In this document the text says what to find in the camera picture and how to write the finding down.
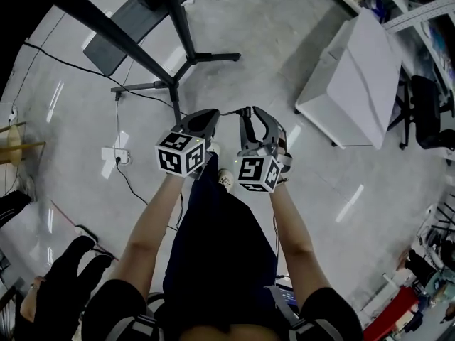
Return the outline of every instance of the black chair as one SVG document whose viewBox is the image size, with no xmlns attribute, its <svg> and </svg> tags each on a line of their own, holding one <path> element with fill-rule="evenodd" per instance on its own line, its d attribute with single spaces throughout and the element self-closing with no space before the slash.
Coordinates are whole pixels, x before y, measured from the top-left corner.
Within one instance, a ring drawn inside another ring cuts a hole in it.
<svg viewBox="0 0 455 341">
<path fill-rule="evenodd" d="M 405 142 L 400 143 L 400 149 L 405 150 L 409 144 L 410 125 L 416 126 L 416 140 L 423 149 L 448 148 L 455 150 L 455 131 L 451 129 L 441 131 L 441 113 L 450 111 L 455 117 L 454 96 L 450 91 L 448 102 L 439 106 L 439 91 L 431 80 L 425 77 L 413 76 L 411 79 L 413 98 L 410 100 L 407 82 L 405 86 L 405 100 L 396 96 L 395 101 L 400 106 L 400 115 L 389 125 L 387 130 L 393 129 L 401 121 L 405 121 Z"/>
</svg>

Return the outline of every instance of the shoe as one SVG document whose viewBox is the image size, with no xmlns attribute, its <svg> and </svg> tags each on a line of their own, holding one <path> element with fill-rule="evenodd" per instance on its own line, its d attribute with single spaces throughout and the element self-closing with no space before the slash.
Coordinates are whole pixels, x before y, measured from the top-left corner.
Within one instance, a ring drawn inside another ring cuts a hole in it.
<svg viewBox="0 0 455 341">
<path fill-rule="evenodd" d="M 36 202 L 35 182 L 33 182 L 32 177 L 28 175 L 19 176 L 19 185 L 17 190 L 29 196 L 31 202 Z"/>
<path fill-rule="evenodd" d="M 218 172 L 218 183 L 223 185 L 229 193 L 234 186 L 234 175 L 227 169 L 221 169 Z"/>
<path fill-rule="evenodd" d="M 218 144 L 216 141 L 212 141 L 210 143 L 210 146 L 208 147 L 207 151 L 209 153 L 215 153 L 218 158 L 220 157 L 220 153 L 221 153 L 221 148 L 220 148 L 220 144 Z"/>
<path fill-rule="evenodd" d="M 89 237 L 95 242 L 95 246 L 98 245 L 98 237 L 84 225 L 77 224 L 74 226 L 74 230 L 76 231 L 77 235 Z"/>
</svg>

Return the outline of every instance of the concrete floor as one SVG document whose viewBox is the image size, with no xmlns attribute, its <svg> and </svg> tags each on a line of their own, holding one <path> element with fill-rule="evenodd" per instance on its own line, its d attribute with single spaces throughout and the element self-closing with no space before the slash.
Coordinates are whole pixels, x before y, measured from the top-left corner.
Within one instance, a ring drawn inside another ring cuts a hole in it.
<svg viewBox="0 0 455 341">
<path fill-rule="evenodd" d="M 100 9 L 116 11 L 126 0 L 91 0 Z M 294 103 L 321 51 L 341 24 L 351 18 L 338 0 L 196 0 L 187 6 L 196 49 L 213 53 L 241 52 L 237 63 L 198 65 L 180 87 L 185 112 L 215 107 L 222 112 L 257 105 L 274 115 L 288 133 L 296 135 L 290 152 L 294 167 L 289 190 L 304 218 L 323 270 L 333 287 L 361 309 L 392 275 L 396 258 L 412 242 L 426 208 L 444 187 L 445 162 L 415 143 L 398 148 L 402 127 L 387 133 L 380 151 L 373 148 L 333 148 L 331 142 L 302 115 Z M 53 8 L 30 42 L 41 44 L 62 12 Z M 166 62 L 178 40 L 171 30 L 157 29 L 143 48 Z M 95 69 L 83 55 L 88 28 L 65 15 L 47 39 L 44 49 L 69 62 Z M 35 51 L 23 48 L 2 98 L 1 123 Z M 113 75 L 123 82 L 131 64 L 126 59 Z M 149 82 L 151 74 L 133 64 L 127 83 Z M 63 82 L 50 122 L 46 121 L 54 92 Z M 112 171 L 101 175 L 101 148 L 116 139 L 112 83 L 74 70 L 39 54 L 30 69 L 16 105 L 26 119 L 26 137 L 46 140 L 38 159 L 26 162 L 36 179 L 40 200 L 0 230 L 1 248 L 18 264 L 23 276 L 44 274 L 73 238 L 71 220 L 88 226 L 101 245 L 120 256 L 144 205 Z M 165 92 L 145 92 L 169 102 Z M 119 103 L 120 129 L 129 134 L 126 147 L 132 164 L 123 168 L 133 188 L 149 200 L 164 178 L 157 171 L 154 144 L 173 125 L 173 112 L 159 102 L 130 94 Z M 220 121 L 215 140 L 222 146 L 221 164 L 232 169 L 240 147 L 238 118 Z M 8 169 L 7 186 L 14 170 Z M 364 190 L 342 221 L 335 219 L 360 185 Z M 191 180 L 183 191 L 188 200 Z M 234 193 L 246 202 L 264 233 L 274 244 L 272 209 L 268 196 L 249 193 L 238 185 Z M 180 204 L 171 219 L 176 223 Z M 160 289 L 174 233 L 160 249 L 152 287 Z M 279 273 L 286 266 L 280 257 Z"/>
</svg>

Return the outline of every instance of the tripod stand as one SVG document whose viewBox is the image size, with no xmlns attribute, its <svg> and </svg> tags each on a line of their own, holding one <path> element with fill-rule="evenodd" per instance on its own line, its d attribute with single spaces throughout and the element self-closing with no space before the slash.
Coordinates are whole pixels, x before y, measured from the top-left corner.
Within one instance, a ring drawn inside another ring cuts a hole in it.
<svg viewBox="0 0 455 341">
<path fill-rule="evenodd" d="M 133 60 L 146 68 L 160 80 L 144 83 L 139 85 L 114 87 L 111 92 L 116 93 L 116 99 L 121 92 L 148 89 L 169 89 L 171 102 L 173 105 L 176 123 L 181 121 L 180 104 L 178 98 L 179 81 L 185 75 L 186 71 L 199 62 L 211 62 L 216 60 L 232 60 L 234 62 L 240 59 L 239 53 L 212 54 L 197 53 L 191 40 L 190 30 L 186 16 L 178 0 L 162 0 L 168 9 L 173 25 L 177 31 L 178 37 L 186 52 L 186 62 L 178 70 L 175 76 L 170 76 L 150 55 L 148 55 L 139 45 L 126 34 L 117 24 L 107 18 L 94 4 L 89 0 L 53 0 L 54 4 L 82 24 L 91 28 L 108 40 L 112 45 L 118 47 L 121 51 L 129 55 Z"/>
</svg>

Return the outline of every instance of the backpack strap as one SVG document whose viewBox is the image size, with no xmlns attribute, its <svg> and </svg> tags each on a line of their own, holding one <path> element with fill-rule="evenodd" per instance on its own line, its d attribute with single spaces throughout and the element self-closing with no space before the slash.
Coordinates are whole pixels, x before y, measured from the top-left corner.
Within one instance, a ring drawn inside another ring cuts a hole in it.
<svg viewBox="0 0 455 341">
<path fill-rule="evenodd" d="M 343 337 L 339 333 L 339 331 L 332 326 L 331 323 L 327 320 L 314 320 L 314 323 L 310 323 L 307 320 L 299 319 L 299 317 L 293 312 L 293 310 L 289 307 L 285 299 L 283 298 L 282 292 L 279 290 L 277 286 L 268 286 L 265 287 L 270 290 L 272 297 L 277 304 L 278 309 L 289 322 L 290 330 L 289 330 L 289 340 L 296 341 L 297 334 L 302 335 L 306 331 L 310 330 L 311 328 L 315 327 L 314 324 L 317 324 L 320 328 L 327 332 L 332 338 L 333 341 L 344 341 Z"/>
</svg>

